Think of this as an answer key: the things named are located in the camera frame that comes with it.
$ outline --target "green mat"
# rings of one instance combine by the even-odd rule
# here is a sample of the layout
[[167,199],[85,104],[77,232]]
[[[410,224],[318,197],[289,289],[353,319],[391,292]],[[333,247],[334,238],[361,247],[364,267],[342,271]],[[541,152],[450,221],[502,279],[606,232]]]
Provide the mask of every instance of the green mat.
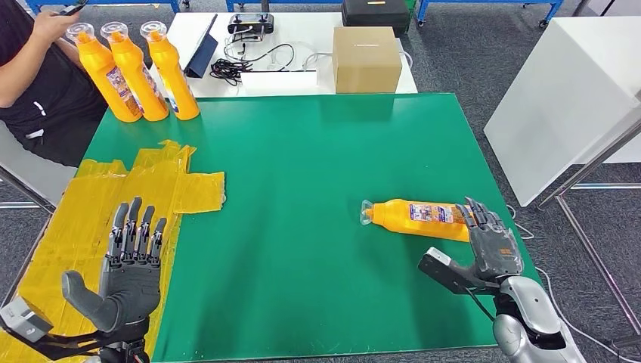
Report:
[[[170,138],[226,172],[222,211],[183,217],[153,361],[495,344],[491,322],[416,265],[468,244],[363,226],[363,199],[487,204],[516,229],[451,94],[221,98],[182,122],[107,112],[87,157],[130,166]],[[519,239],[525,275],[538,277]],[[491,299],[481,298],[491,310]]]

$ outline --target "gray robotic hand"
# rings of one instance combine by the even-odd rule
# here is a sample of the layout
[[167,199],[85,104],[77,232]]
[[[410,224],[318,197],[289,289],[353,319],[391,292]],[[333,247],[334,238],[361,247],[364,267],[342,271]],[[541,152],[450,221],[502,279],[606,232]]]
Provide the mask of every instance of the gray robotic hand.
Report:
[[159,219],[152,232],[154,207],[148,206],[136,227],[141,204],[141,198],[136,197],[131,209],[122,203],[116,211],[98,293],[87,289],[77,271],[66,271],[62,276],[64,298],[107,333],[147,318],[160,302],[160,249],[166,219]]
[[[585,363],[570,331],[556,314],[545,290],[521,276],[523,261],[516,239],[500,217],[485,205],[466,198],[463,214],[474,263],[462,267],[451,257],[431,247],[419,269],[456,294],[469,294],[493,321],[494,339],[512,363]],[[494,297],[497,316],[475,295]]]

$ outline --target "person's arm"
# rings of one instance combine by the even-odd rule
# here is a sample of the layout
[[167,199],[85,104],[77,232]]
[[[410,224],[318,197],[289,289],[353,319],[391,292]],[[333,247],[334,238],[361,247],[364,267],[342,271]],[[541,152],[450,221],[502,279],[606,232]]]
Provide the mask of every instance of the person's arm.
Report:
[[78,48],[75,45],[69,43],[68,41],[58,38],[55,41],[56,45],[60,47],[61,51],[81,70],[85,68],[80,63],[80,54],[78,54]]
[[0,107],[11,107],[24,93],[38,74],[51,43],[78,20],[78,14],[55,15],[52,11],[38,14],[29,40],[12,60],[0,67]]

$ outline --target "robotic hand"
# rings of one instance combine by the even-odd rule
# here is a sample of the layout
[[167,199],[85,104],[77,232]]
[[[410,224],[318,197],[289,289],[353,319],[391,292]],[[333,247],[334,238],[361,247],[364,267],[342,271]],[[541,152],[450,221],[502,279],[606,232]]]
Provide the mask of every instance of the robotic hand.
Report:
[[100,349],[98,361],[103,363],[149,362],[144,335],[149,330],[149,314],[160,302],[160,250],[166,219],[159,219],[152,232],[154,207],[148,206],[136,227],[141,204],[136,197],[131,209],[122,203],[116,211],[98,293],[86,288],[77,271],[62,275],[64,298],[95,325],[96,332],[77,337],[48,334],[53,325],[19,296],[0,309],[2,327],[51,360],[91,355],[90,351]]
[[[473,216],[457,204],[469,230],[474,263],[461,267],[448,255],[431,247],[419,269],[452,293],[469,294],[491,320],[494,339],[513,363],[585,363],[570,331],[556,314],[545,290],[521,276],[523,261],[512,230],[482,203],[466,198]],[[475,297],[492,295],[497,316]]]

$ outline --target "person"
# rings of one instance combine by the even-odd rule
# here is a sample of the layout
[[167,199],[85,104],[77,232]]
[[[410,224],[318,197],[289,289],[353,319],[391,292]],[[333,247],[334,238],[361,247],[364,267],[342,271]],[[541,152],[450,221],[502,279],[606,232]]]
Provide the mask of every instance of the person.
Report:
[[78,166],[107,104],[61,37],[78,13],[31,18],[15,0],[0,1],[0,120],[26,150]]

